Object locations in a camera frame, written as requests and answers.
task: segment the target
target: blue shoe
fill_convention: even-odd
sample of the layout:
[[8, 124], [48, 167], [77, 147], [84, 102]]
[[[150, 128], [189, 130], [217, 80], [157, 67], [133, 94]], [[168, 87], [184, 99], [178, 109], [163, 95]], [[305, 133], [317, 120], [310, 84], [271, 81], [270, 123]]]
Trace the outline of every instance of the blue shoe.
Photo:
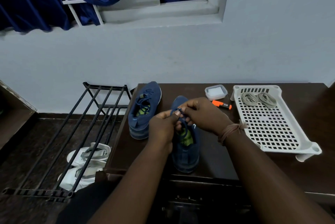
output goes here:
[[133, 138], [145, 139], [149, 136], [149, 121], [155, 115], [161, 98], [161, 88], [155, 81], [138, 91], [128, 115], [129, 132]]
[[[178, 106], [188, 99], [178, 96], [172, 106], [171, 114], [178, 109]], [[184, 173], [191, 173], [199, 163], [200, 137], [195, 124], [188, 126], [185, 117], [179, 118], [182, 122], [182, 131], [174, 132], [172, 160], [175, 168]]]

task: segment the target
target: dark floor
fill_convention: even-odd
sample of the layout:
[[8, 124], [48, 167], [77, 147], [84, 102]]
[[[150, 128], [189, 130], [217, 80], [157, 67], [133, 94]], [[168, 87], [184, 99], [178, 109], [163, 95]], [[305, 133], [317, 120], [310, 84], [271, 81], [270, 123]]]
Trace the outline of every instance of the dark floor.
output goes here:
[[[11, 139], [11, 147], [7, 147], [5, 149], [6, 152], [3, 152], [2, 154], [2, 162], [0, 166], [0, 191], [6, 187], [16, 188], [19, 185], [54, 133], [61, 127], [62, 122], [62, 119], [35, 118], [34, 121], [30, 122], [28, 125], [29, 128], [25, 130], [21, 136]], [[52, 158], [56, 155], [76, 122], [77, 120], [68, 121], [50, 147], [50, 150], [45, 153], [40, 164], [30, 175], [24, 188], [35, 188]], [[75, 150], [80, 144], [90, 123], [90, 120], [83, 120], [81, 122], [41, 188], [53, 188], [58, 176], [63, 172], [63, 169], [67, 164], [67, 154], [70, 151]], [[95, 141], [100, 125], [101, 121], [95, 123], [84, 146], [90, 146], [90, 143]], [[110, 146], [113, 145], [119, 126], [120, 123], [117, 122], [109, 142]], [[110, 131], [110, 128], [111, 123], [108, 125], [106, 132], [104, 133], [101, 140], [102, 143], [105, 142], [105, 138]], [[46, 202], [45, 199], [0, 195], [0, 223], [53, 223], [57, 214], [64, 206], [65, 203]]]

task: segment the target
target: person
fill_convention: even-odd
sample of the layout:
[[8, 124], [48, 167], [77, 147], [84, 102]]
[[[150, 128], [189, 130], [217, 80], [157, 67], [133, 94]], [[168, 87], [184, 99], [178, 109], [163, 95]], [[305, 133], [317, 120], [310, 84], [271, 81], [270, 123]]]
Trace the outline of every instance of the person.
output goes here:
[[[228, 126], [234, 124], [206, 98], [189, 100], [180, 108], [187, 116], [189, 125], [195, 123], [199, 128], [219, 137], [222, 137]], [[83, 199], [82, 202], [85, 202], [85, 197], [90, 198], [93, 201], [92, 207], [90, 211], [82, 213], [82, 219], [73, 217], [75, 219], [70, 220], [71, 223], [85, 223], [88, 219], [90, 224], [146, 223], [163, 168], [172, 151], [174, 130], [181, 129], [178, 121], [180, 116], [180, 111], [175, 111], [170, 116], [170, 110], [155, 115], [149, 122], [149, 139], [145, 148], [120, 183], [116, 188], [99, 186], [96, 195], [103, 194], [105, 197], [104, 202], [98, 204], [92, 193], [84, 192], [94, 184], [80, 190], [76, 197]], [[231, 131], [224, 144], [262, 223], [335, 223], [242, 130]], [[73, 207], [77, 207], [74, 201], [60, 213], [57, 222], [65, 223], [65, 218], [69, 220]]]

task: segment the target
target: white shoe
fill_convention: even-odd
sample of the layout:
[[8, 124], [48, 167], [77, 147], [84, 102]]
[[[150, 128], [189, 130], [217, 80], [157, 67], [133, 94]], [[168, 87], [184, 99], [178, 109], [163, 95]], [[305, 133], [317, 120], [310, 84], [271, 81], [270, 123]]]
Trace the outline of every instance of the white shoe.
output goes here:
[[[95, 180], [95, 173], [97, 171], [102, 171], [103, 167], [105, 166], [106, 162], [101, 161], [90, 161], [88, 164], [77, 188], [75, 189], [75, 192], [79, 189], [85, 188], [86, 186], [94, 183]], [[61, 184], [59, 185], [61, 188], [70, 191], [76, 182], [82, 167], [75, 167], [71, 168], [66, 172], [66, 175], [64, 176]]]
[[[90, 155], [94, 144], [95, 143], [91, 143], [91, 147], [80, 148], [77, 156], [74, 158], [71, 165], [75, 166], [75, 167], [83, 166], [85, 164], [88, 156]], [[71, 153], [69, 153], [67, 155], [67, 157], [66, 157], [67, 162], [70, 162], [74, 152], [75, 151], [72, 151]], [[94, 151], [94, 154], [93, 154], [91, 160], [106, 162], [110, 153], [111, 153], [111, 147], [110, 146], [99, 143], [97, 148]]]

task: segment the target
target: wooden table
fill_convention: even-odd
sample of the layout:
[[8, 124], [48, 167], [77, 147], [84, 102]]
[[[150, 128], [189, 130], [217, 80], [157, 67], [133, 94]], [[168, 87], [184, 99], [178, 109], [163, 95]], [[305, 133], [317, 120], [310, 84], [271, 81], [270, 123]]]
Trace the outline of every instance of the wooden table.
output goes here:
[[[215, 84], [160, 84], [162, 99], [157, 113], [170, 109], [173, 100], [178, 95], [188, 99], [205, 96], [204, 89]], [[232, 121], [238, 122], [239, 115], [230, 96], [236, 84], [223, 84], [228, 95], [222, 99], [224, 103], [233, 105], [232, 110], [225, 112]], [[284, 83], [276, 84], [282, 89], [282, 97], [304, 130], [309, 140], [317, 142], [322, 149], [321, 155], [315, 155], [301, 163], [295, 159], [295, 154], [267, 153], [268, 156], [290, 177], [299, 187], [308, 193], [314, 200], [322, 204], [335, 204], [335, 88], [328, 88], [321, 83]], [[137, 155], [142, 151], [147, 140], [135, 140], [129, 134], [127, 110], [121, 123], [119, 133], [107, 161], [104, 172], [109, 180], [118, 180], [122, 177]], [[178, 193], [196, 190], [198, 196], [203, 194], [220, 195], [236, 199], [236, 194], [243, 204], [247, 196], [238, 180], [233, 164], [225, 147], [217, 142], [213, 134], [201, 131], [201, 147], [199, 166], [191, 174], [177, 171], [172, 160], [168, 159], [162, 176], [160, 188], [165, 192]]]

